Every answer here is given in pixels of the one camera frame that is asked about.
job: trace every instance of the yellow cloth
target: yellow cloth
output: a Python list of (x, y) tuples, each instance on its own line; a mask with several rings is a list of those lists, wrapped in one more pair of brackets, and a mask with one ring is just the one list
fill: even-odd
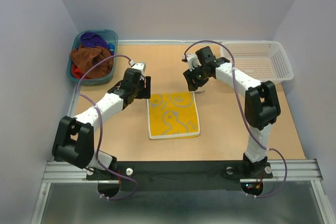
[(185, 138), (200, 134), (192, 92), (153, 94), (147, 100), (150, 139)]

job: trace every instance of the white knob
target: white knob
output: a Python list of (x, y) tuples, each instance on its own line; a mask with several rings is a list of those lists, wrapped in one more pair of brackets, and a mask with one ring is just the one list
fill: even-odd
[(133, 169), (132, 168), (127, 168), (126, 169), (126, 175), (131, 176), (133, 174)]

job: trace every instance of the wall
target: wall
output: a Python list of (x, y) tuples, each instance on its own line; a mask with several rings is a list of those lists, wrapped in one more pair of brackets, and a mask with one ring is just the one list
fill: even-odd
[(336, 0), (295, 0), (275, 40), (295, 78), (283, 85), (308, 158), (317, 158), (323, 187), (336, 212)]
[(63, 0), (79, 31), (120, 39), (272, 39), (294, 0)]
[(0, 219), (30, 223), (58, 121), (77, 33), (61, 0), (0, 0)]

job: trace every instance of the table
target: table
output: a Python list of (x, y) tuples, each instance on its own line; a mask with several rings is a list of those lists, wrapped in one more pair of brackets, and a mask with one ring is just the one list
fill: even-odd
[[(151, 93), (187, 91), (182, 73), (188, 68), (181, 62), (187, 45), (121, 45), (118, 53), (145, 62), (147, 76), (152, 77)], [(190, 52), (204, 47), (196, 45)], [(219, 57), (219, 46), (211, 46)], [(117, 81), (121, 80), (128, 63), (117, 59), (113, 79), (100, 86), (82, 86), (81, 92), (94, 101), (99, 101)], [(146, 101), (135, 100), (119, 114), (104, 124), (101, 150), (114, 155), (120, 161), (207, 161), (240, 160), (247, 146), (248, 133), (240, 115), (233, 89), (223, 82), (210, 80), (196, 95), (201, 134), (194, 138), (150, 140), (146, 114)], [(288, 107), (285, 93), (280, 84), (277, 92), (281, 115), (272, 128), (269, 147), (282, 152), (286, 159), (305, 159), (302, 146)], [(90, 107), (80, 97), (74, 109), (79, 114)], [(97, 146), (99, 131), (95, 133)], [(273, 152), (269, 159), (280, 159)]]

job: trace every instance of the white basket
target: white basket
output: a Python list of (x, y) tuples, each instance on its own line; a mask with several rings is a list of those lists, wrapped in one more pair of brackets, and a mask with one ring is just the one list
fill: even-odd
[[(277, 41), (225, 41), (223, 45), (235, 57), (236, 67), (257, 80), (280, 83), (294, 77), (287, 54)], [(231, 61), (222, 47), (220, 55)]]

